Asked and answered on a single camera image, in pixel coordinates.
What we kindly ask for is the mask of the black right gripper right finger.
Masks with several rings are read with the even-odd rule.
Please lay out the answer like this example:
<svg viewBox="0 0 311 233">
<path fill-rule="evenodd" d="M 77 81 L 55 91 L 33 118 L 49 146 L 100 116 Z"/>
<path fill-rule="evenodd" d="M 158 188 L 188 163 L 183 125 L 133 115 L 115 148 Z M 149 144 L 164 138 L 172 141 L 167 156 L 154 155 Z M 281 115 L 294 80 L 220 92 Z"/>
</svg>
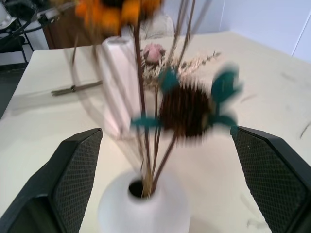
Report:
<svg viewBox="0 0 311 233">
<path fill-rule="evenodd" d="M 230 129 L 250 190 L 274 233 L 311 231 L 311 167 L 282 138 L 234 126 Z"/>
</svg>

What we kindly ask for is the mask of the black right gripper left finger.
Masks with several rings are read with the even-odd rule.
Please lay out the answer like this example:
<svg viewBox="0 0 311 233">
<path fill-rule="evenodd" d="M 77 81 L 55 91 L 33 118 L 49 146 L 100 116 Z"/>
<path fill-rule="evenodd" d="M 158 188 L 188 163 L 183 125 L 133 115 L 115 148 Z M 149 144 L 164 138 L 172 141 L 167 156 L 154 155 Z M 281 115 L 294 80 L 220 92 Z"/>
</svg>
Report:
<svg viewBox="0 0 311 233">
<path fill-rule="evenodd" d="M 77 233 L 94 184 L 102 129 L 62 141 L 0 219 L 2 233 Z"/>
</svg>

